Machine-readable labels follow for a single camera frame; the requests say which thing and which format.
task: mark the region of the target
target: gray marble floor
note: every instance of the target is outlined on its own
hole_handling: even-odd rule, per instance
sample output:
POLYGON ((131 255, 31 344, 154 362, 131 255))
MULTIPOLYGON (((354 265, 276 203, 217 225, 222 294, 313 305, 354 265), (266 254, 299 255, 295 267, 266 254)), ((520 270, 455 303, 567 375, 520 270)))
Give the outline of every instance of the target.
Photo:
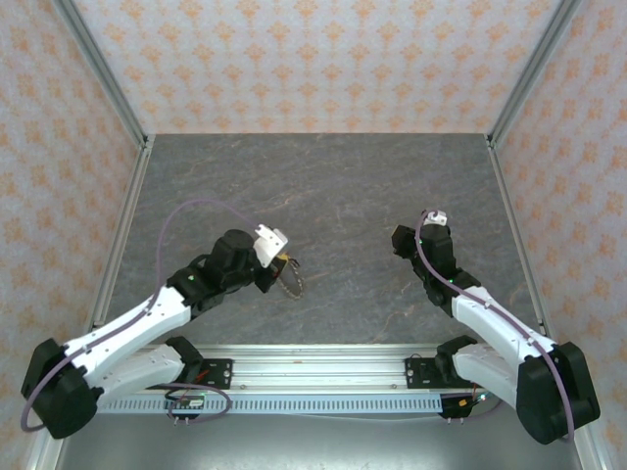
MULTIPOLYGON (((249 286, 173 334, 196 344, 438 343, 469 333, 426 299, 390 235, 420 211, 450 217, 460 266, 530 325, 535 314, 479 134, 160 135, 108 319, 148 297, 159 230, 178 204, 216 198, 290 238, 307 292, 249 286)), ((170 275, 212 249, 230 213, 181 213, 165 244, 170 275)))

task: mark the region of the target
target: patterned wallpaper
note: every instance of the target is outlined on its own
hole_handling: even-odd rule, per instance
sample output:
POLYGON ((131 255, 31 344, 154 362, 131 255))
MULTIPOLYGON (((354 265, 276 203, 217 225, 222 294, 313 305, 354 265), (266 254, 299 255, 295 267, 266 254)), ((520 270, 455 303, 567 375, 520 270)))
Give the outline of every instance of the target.
POLYGON ((627 9, 584 0, 499 151, 561 340, 587 355, 627 468, 627 9))
POLYGON ((0 6, 0 454, 32 349, 80 334, 136 150, 50 0, 0 6))
POLYGON ((77 0, 148 133, 488 132, 558 0, 77 0))

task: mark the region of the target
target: aluminum frame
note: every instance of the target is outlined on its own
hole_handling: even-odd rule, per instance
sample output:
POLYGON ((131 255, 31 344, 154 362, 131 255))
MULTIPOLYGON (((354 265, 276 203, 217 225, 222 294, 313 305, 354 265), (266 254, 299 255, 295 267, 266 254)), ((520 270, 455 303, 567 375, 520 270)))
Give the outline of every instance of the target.
POLYGON ((570 19, 580 4, 581 0, 562 0, 557 7, 547 30, 531 54, 529 62, 527 62, 520 78, 513 87, 492 132, 489 134, 491 147, 496 149, 505 140, 509 127, 518 115, 557 43, 570 25, 570 19))
POLYGON ((139 119, 128 104, 120 84, 109 68, 105 56, 98 47, 93 35, 89 31, 85 20, 73 0, 52 0, 59 15, 66 21, 68 29, 76 39, 87 63, 91 66, 100 84, 105 89, 116 112, 120 116, 128 134, 138 146, 146 141, 139 119))

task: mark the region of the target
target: black mounting bracket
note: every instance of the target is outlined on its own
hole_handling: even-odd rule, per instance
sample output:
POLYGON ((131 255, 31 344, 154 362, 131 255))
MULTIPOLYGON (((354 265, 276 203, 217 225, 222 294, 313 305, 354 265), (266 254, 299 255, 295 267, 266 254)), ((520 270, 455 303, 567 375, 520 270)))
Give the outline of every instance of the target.
POLYGON ((464 346, 475 345, 476 340, 463 335, 438 346, 435 357, 408 357, 405 376, 408 389, 468 389, 473 384, 458 376, 453 355, 464 346))

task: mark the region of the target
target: enclosure wall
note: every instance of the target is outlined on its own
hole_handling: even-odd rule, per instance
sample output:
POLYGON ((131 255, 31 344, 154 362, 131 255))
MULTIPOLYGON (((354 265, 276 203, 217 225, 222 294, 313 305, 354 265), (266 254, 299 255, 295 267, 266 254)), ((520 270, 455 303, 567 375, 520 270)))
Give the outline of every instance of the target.
POLYGON ((76 3, 148 133, 483 133, 559 1, 76 3))
POLYGON ((51 1, 2 1, 0 71, 0 467, 22 469, 30 354, 84 330, 137 149, 51 1))
POLYGON ((627 468, 627 9, 584 1, 505 144, 553 329, 580 346, 613 468, 627 468))

